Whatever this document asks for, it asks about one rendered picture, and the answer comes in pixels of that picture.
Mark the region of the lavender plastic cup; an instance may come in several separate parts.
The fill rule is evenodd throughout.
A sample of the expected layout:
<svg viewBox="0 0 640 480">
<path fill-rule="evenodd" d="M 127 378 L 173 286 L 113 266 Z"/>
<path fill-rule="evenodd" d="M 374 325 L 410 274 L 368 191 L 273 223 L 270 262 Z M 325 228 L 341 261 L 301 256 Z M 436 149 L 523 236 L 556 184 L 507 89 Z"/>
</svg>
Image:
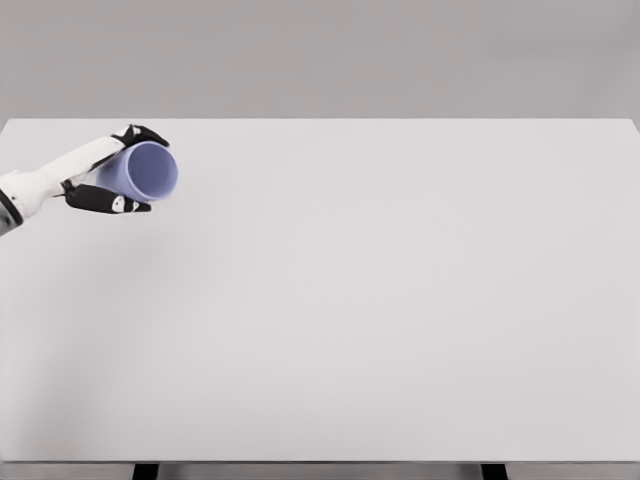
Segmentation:
<svg viewBox="0 0 640 480">
<path fill-rule="evenodd" d="M 96 184 L 138 202 L 168 198 L 178 181 L 171 151 L 155 142 L 125 148 L 97 170 Z"/>
</svg>

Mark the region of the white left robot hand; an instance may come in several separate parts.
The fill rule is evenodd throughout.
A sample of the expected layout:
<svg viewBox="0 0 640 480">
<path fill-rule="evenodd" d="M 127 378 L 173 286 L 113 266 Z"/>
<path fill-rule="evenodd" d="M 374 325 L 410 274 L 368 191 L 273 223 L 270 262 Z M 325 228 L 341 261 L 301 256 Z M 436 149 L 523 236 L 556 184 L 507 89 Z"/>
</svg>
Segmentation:
<svg viewBox="0 0 640 480">
<path fill-rule="evenodd" d="M 96 184 L 101 166 L 125 148 L 146 141 L 170 147 L 155 131 L 131 124 L 57 157 L 38 171 L 58 187 L 53 197 L 63 197 L 72 208 L 103 214 L 149 212 L 152 202 L 138 202 Z"/>
</svg>

